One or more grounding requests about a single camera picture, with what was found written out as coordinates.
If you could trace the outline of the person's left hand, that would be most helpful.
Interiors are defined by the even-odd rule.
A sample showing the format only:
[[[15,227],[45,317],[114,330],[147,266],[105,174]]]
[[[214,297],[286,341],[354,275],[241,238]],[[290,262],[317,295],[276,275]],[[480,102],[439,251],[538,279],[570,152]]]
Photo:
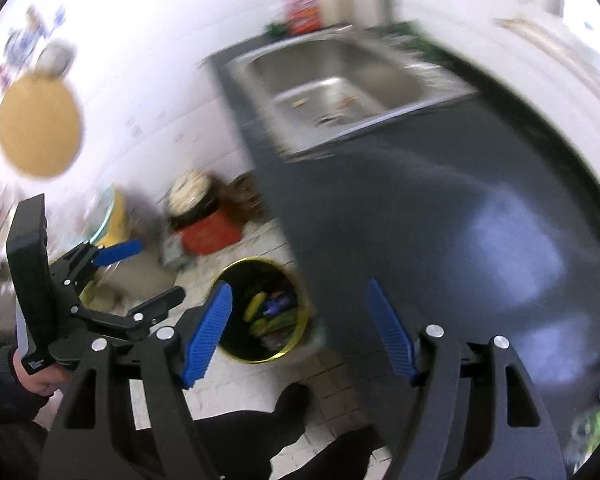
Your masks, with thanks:
[[[18,350],[12,356],[12,365],[23,388],[38,396],[52,396],[58,389],[70,384],[73,378],[70,370],[66,370],[58,364],[46,367],[34,374],[29,374],[22,365]]]

